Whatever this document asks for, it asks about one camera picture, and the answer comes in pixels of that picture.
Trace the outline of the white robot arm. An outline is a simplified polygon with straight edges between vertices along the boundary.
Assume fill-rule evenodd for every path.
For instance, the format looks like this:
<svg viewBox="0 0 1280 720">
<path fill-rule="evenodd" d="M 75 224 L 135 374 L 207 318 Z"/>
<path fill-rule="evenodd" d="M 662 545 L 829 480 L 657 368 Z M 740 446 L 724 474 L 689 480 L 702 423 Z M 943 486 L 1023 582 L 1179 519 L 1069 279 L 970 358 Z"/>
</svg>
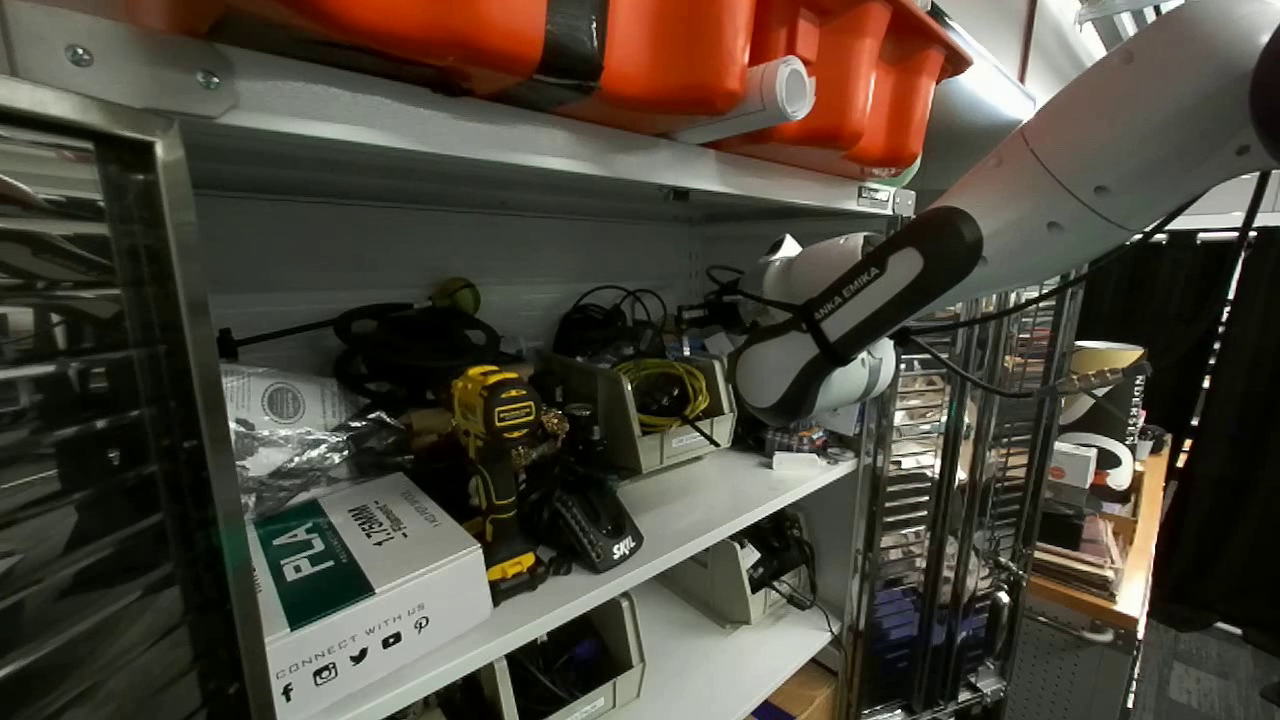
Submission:
<svg viewBox="0 0 1280 720">
<path fill-rule="evenodd" d="M 1183 0 L 1069 81 L 943 196 L 850 250 L 776 249 L 737 402 L 793 423 L 870 399 L 858 364 L 915 317 L 1065 274 L 1280 165 L 1280 0 Z"/>
</svg>

